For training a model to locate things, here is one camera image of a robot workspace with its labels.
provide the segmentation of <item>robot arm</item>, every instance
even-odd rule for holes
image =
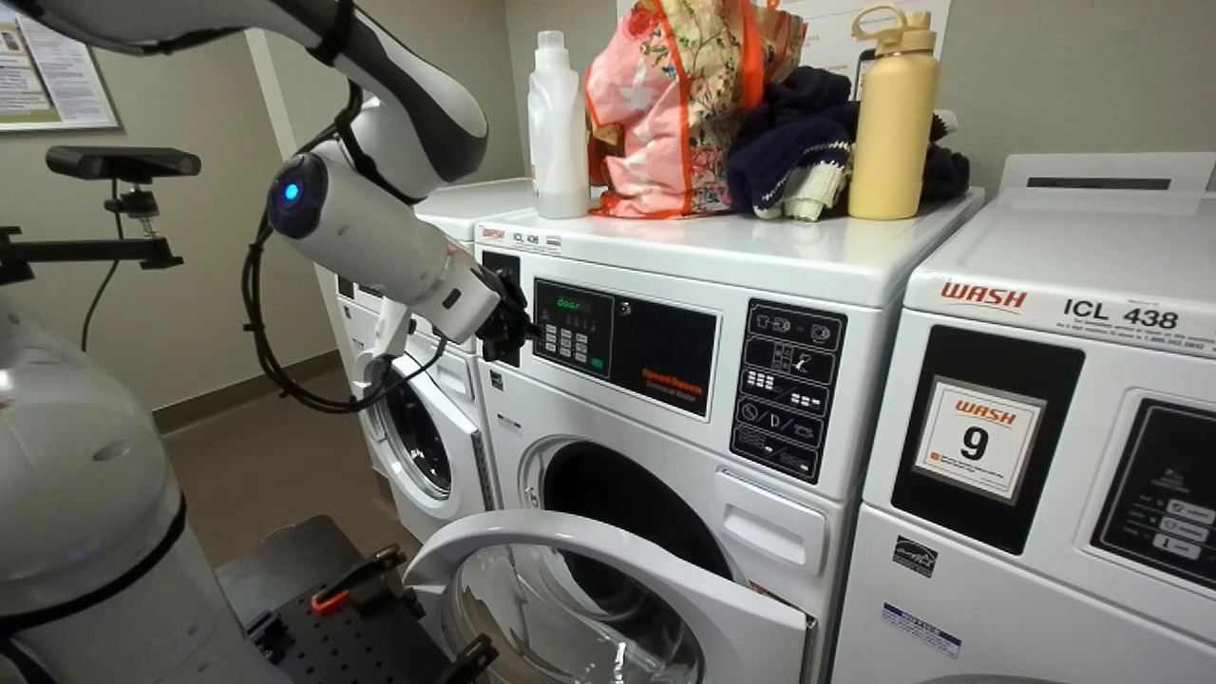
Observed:
[[[271,188],[264,226],[312,261],[381,289],[443,340],[525,340],[521,297],[409,212],[478,168],[485,117],[443,74],[352,0],[3,0],[119,55],[169,55],[236,31],[274,31],[348,78],[369,98],[348,135],[298,154]]]

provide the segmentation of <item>detergent bottle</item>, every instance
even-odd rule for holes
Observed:
[[[876,42],[861,78],[860,138],[851,154],[848,212],[905,222],[918,208],[927,138],[939,98],[933,31],[927,13],[876,4],[860,13],[856,38]]]
[[[580,216],[590,208],[586,98],[569,70],[561,31],[534,33],[526,78],[526,156],[540,216]]]

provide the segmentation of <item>pink bag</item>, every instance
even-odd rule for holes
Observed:
[[[607,216],[725,212],[725,150],[765,98],[752,0],[639,0],[586,81]]]

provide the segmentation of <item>white washing machine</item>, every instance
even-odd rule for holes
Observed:
[[[540,340],[478,363],[509,512],[420,551],[439,594],[485,549],[448,646],[497,620],[497,682],[822,682],[900,289],[974,208],[483,222]]]
[[[416,207],[450,242],[469,250],[469,226],[530,202],[525,178],[439,188]],[[428,323],[396,299],[347,279],[319,273],[334,293],[334,335],[347,345],[347,377],[358,396],[396,385],[425,366],[407,388],[359,409],[371,469],[386,479],[396,512],[415,540],[495,504],[495,472],[473,388],[469,342],[439,345]]]
[[[1216,682],[1216,156],[1015,156],[908,287],[838,684]]]

